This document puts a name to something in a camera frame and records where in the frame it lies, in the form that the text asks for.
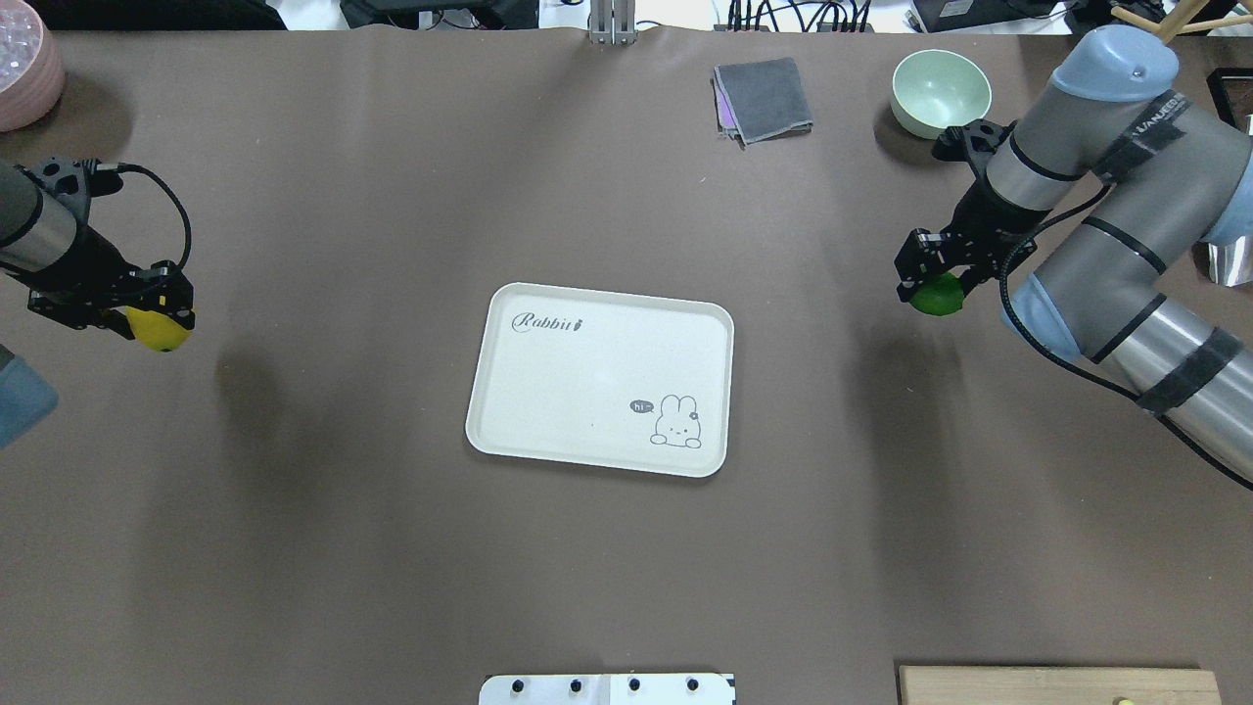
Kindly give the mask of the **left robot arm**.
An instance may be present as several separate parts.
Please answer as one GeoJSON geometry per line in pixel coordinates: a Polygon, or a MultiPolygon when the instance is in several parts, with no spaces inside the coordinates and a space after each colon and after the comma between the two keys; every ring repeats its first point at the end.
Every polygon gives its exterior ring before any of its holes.
{"type": "Polygon", "coordinates": [[[190,218],[170,187],[147,167],[51,157],[3,164],[3,273],[28,288],[28,309],[70,327],[112,331],[152,351],[180,347],[194,329],[194,287],[185,275],[190,218]],[[95,197],[115,195],[142,174],[170,198],[183,227],[177,260],[140,267],[89,223],[95,197]]]}

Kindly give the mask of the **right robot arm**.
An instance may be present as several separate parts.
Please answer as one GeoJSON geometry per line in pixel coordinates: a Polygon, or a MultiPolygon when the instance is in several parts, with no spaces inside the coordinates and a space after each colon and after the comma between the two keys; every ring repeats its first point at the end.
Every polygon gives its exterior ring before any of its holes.
{"type": "Polygon", "coordinates": [[[1053,364],[1131,399],[1250,487],[1250,351],[1157,291],[1193,245],[1250,233],[1250,138],[1177,91],[1177,54],[1128,25],[1088,33],[1017,121],[949,126],[974,183],[949,225],[913,229],[897,296],[931,316],[997,280],[1007,326],[1053,364]]]}

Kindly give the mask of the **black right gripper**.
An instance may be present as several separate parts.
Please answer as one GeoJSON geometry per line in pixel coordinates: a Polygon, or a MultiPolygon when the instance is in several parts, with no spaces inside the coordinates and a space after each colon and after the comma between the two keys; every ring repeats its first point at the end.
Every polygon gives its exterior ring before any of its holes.
{"type": "Polygon", "coordinates": [[[897,298],[911,303],[927,280],[964,265],[959,280],[967,294],[989,278],[997,277],[1002,260],[1022,237],[1040,224],[1040,213],[1012,205],[991,187],[992,157],[1011,155],[1007,138],[1016,128],[975,119],[964,126],[949,126],[931,147],[931,157],[946,164],[967,164],[974,183],[949,225],[937,233],[917,228],[908,232],[893,259],[900,278],[897,298]]]}

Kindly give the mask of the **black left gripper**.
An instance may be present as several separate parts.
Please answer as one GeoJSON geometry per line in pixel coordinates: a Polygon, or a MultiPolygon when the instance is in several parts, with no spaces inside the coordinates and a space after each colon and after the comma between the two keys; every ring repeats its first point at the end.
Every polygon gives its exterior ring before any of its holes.
{"type": "Polygon", "coordinates": [[[28,309],[58,324],[113,331],[134,339],[127,306],[160,312],[175,326],[194,326],[194,287],[185,275],[192,253],[190,218],[164,179],[139,164],[103,164],[53,157],[18,167],[18,280],[28,309]],[[139,267],[89,223],[95,197],[115,195],[127,174],[142,174],[165,192],[183,227],[179,259],[139,267]]]}

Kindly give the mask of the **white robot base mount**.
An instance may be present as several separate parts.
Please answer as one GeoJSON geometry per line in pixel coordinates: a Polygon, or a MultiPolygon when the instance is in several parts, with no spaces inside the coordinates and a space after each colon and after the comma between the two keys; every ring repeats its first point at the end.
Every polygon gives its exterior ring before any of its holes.
{"type": "Polygon", "coordinates": [[[736,704],[733,675],[699,671],[495,675],[479,704],[736,704]]]}

